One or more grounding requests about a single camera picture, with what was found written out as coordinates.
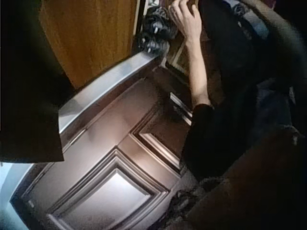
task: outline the door panel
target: door panel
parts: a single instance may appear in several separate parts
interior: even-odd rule
[[[169,77],[153,71],[127,89],[26,190],[23,201],[46,228],[144,229],[195,184],[179,164],[191,114],[154,74]]]
[[[131,54],[137,0],[42,0],[41,25],[80,88]]]

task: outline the black sleeve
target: black sleeve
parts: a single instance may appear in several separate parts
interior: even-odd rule
[[[199,104],[193,110],[192,124],[182,150],[182,160],[196,179],[201,178],[201,166],[197,160],[203,154],[205,133],[213,116],[213,108]]]

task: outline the black clothing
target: black clothing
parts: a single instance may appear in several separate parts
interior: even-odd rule
[[[277,70],[269,38],[249,39],[221,0],[201,0],[199,10],[212,39],[225,101],[214,110],[204,104],[193,111],[183,161],[200,181],[221,176],[247,149],[278,126],[292,126],[290,84]]]

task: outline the wooden door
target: wooden door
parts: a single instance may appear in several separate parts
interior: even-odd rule
[[[131,55],[137,0],[42,0],[39,20],[77,89]]]
[[[195,184],[179,164],[186,89],[167,70],[151,71],[87,125],[64,162],[44,168],[23,202],[47,229],[149,227],[178,189]]]

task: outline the fabric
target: fabric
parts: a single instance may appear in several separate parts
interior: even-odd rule
[[[55,73],[35,49],[20,1],[3,8],[0,161],[63,161]]]
[[[221,176],[267,133],[292,126],[292,117],[289,85],[279,78],[270,41],[261,43],[257,35],[249,40],[224,1],[203,0],[199,9],[226,92],[214,110],[202,104],[193,111],[182,157],[201,181]]]

